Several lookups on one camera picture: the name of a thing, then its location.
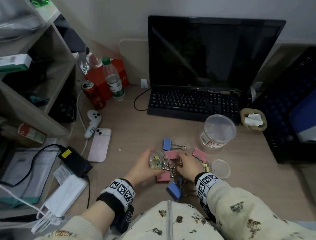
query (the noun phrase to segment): person's right hand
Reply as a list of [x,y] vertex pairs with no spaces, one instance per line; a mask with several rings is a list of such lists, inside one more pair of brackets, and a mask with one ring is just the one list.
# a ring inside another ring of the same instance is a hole
[[177,166],[177,171],[186,179],[194,182],[196,175],[204,172],[203,163],[197,160],[192,155],[188,156],[186,153],[180,152],[183,166]]

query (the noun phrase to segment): keyboard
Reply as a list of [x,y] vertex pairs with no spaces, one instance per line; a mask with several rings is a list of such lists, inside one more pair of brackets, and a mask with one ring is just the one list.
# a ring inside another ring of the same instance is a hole
[[238,100],[235,95],[153,88],[147,114],[204,122],[210,115],[221,114],[239,125]]

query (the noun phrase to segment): person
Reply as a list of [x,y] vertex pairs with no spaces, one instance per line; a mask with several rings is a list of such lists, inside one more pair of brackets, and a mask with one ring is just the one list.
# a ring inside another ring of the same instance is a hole
[[[149,167],[150,151],[148,149],[141,154],[128,174],[123,179],[115,179],[82,215],[74,216],[61,230],[37,240],[101,240],[115,215],[126,212],[130,206],[135,196],[133,187],[163,172]],[[316,232],[279,218],[250,192],[231,187],[213,174],[204,173],[202,163],[193,156],[179,155],[183,165],[178,166],[177,171],[195,183],[198,195],[206,195],[201,200],[215,216],[215,227],[192,205],[163,201],[137,216],[125,233],[120,236],[111,233],[106,239],[316,239]],[[118,197],[120,194],[124,194],[124,200]]]

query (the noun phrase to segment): red can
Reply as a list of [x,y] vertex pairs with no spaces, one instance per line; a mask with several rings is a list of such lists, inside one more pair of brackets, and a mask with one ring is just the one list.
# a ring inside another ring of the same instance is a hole
[[105,101],[101,97],[98,88],[94,85],[93,82],[90,82],[88,80],[84,81],[81,88],[86,96],[90,99],[95,109],[102,109],[105,107]]

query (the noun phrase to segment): white wall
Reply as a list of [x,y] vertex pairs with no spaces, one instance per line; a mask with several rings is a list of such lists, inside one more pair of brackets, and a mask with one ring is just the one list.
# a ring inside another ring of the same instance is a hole
[[148,15],[282,19],[280,43],[316,43],[316,0],[52,0],[99,57],[122,38],[147,38]]

